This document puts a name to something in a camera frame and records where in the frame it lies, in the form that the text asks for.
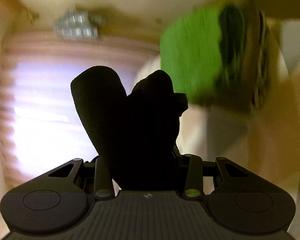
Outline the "green folded garment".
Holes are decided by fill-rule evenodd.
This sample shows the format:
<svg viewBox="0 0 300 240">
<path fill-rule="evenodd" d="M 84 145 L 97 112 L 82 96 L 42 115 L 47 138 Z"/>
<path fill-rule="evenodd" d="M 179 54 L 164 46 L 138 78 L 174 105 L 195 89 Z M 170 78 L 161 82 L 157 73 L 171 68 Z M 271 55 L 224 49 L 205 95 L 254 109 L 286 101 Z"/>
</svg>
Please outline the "green folded garment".
<svg viewBox="0 0 300 240">
<path fill-rule="evenodd" d="M 192 104 L 207 105 L 241 80 L 247 39 L 243 9 L 225 3 L 178 19 L 160 39 L 161 69 L 174 90 Z"/>
</svg>

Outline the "pink curtain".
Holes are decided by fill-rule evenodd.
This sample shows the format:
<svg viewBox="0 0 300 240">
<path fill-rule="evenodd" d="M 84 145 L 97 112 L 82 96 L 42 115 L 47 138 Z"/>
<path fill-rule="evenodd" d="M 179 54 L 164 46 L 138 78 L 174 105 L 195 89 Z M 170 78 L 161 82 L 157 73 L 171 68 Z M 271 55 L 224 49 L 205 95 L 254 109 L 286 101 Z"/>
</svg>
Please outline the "pink curtain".
<svg viewBox="0 0 300 240">
<path fill-rule="evenodd" d="M 96 150 L 77 115 L 71 81 L 92 66 L 108 66 L 130 92 L 136 74 L 159 54 L 147 41 L 103 36 L 67 40 L 51 32 L 14 34 L 0 57 L 0 146 L 11 187 Z"/>
</svg>

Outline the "black trousers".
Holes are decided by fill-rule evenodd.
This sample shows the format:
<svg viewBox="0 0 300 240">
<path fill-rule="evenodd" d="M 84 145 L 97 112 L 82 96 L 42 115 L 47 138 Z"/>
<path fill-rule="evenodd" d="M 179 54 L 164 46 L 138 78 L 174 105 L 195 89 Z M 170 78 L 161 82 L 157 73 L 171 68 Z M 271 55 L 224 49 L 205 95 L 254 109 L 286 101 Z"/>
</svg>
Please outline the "black trousers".
<svg viewBox="0 0 300 240">
<path fill-rule="evenodd" d="M 166 72 L 156 70 L 126 93 L 115 70 L 94 66 L 73 79 L 71 94 L 89 139 L 121 189 L 178 188 L 181 161 L 173 150 L 188 103 L 174 92 Z"/>
</svg>

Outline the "silver puffer jacket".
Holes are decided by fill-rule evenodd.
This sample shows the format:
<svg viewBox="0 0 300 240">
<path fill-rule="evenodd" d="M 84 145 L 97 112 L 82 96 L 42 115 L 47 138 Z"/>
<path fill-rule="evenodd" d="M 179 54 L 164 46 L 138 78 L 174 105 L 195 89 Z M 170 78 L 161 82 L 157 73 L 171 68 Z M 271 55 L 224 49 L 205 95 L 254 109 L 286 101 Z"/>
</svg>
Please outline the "silver puffer jacket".
<svg viewBox="0 0 300 240">
<path fill-rule="evenodd" d="M 71 40 L 94 40 L 99 37 L 99 29 L 107 24 L 106 16 L 88 11 L 69 8 L 52 25 L 60 37 Z"/>
</svg>

